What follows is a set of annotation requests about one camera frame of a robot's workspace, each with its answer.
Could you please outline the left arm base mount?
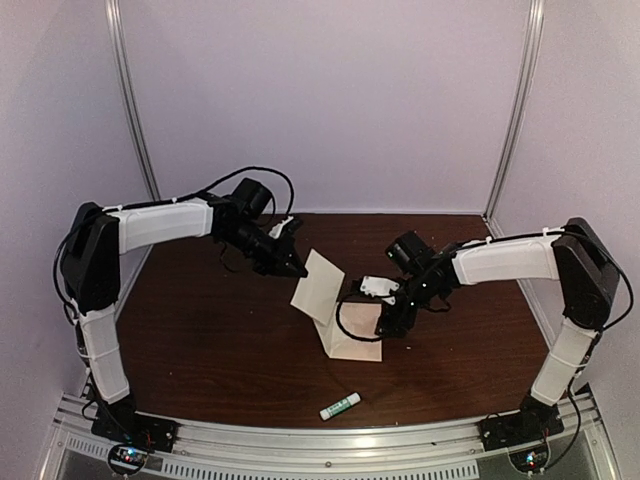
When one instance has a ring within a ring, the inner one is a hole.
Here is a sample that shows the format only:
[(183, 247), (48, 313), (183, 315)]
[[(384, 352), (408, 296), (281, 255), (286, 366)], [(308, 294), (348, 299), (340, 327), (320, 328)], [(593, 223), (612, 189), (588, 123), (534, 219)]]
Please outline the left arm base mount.
[(112, 404), (98, 396), (96, 403), (94, 435), (150, 452), (172, 452), (179, 427), (176, 421), (139, 413), (133, 394)]

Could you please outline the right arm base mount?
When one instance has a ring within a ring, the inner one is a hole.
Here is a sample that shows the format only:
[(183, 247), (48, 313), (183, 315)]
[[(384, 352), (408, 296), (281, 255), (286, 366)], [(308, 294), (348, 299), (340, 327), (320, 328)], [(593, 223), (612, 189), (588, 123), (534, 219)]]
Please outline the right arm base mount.
[(489, 414), (478, 422), (478, 429), (484, 450), (493, 451), (560, 434), (564, 425), (556, 404), (549, 406), (527, 396), (518, 411)]

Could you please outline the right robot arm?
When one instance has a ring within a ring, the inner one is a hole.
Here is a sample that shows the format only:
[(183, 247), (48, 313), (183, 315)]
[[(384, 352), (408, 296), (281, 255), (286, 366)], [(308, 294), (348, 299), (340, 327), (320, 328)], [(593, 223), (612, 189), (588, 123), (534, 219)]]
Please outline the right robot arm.
[(551, 424), (549, 409), (586, 368), (605, 333), (623, 275), (591, 225), (581, 217), (560, 227), (507, 237), (451, 242), (440, 250), (414, 231), (386, 249), (402, 273), (378, 281), (382, 302), (375, 334), (401, 338), (421, 310), (445, 313), (457, 289), (514, 281), (555, 284), (562, 297), (561, 322), (541, 369), (513, 419), (519, 440), (535, 440)]

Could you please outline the cream letter paper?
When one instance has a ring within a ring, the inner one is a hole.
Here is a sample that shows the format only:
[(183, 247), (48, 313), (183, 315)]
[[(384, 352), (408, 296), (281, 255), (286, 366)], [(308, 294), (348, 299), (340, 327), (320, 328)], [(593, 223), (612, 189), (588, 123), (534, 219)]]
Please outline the cream letter paper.
[(345, 273), (315, 249), (311, 249), (305, 268), (308, 275), (296, 286), (290, 305), (322, 326), (329, 324)]

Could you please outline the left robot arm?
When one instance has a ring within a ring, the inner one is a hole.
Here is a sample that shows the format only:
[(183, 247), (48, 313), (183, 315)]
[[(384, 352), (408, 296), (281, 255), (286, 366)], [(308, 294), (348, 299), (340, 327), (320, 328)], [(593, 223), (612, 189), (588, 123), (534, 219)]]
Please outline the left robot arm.
[(111, 207), (86, 202), (78, 208), (56, 253), (56, 290), (98, 400), (114, 406), (104, 425), (121, 443), (133, 444), (144, 433), (142, 419), (120, 405), (131, 397), (116, 327), (131, 287), (122, 273), (124, 258), (168, 242), (209, 237), (236, 249), (260, 275), (304, 278), (307, 270), (295, 246), (302, 220), (287, 213), (271, 228), (261, 225), (272, 200), (265, 185), (244, 178), (226, 195), (205, 188), (156, 202)]

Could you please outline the beige envelope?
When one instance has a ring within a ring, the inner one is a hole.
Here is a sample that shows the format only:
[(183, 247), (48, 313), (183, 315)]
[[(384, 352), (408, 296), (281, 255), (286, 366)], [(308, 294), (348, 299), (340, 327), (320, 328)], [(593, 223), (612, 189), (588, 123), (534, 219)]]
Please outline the beige envelope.
[(372, 303), (345, 302), (340, 308), (341, 325), (348, 333), (365, 338), (365, 341), (346, 335), (336, 322), (335, 311), (336, 308), (326, 326), (313, 320), (325, 354), (334, 360), (381, 362), (382, 342), (368, 342), (368, 339), (375, 337), (381, 306)]

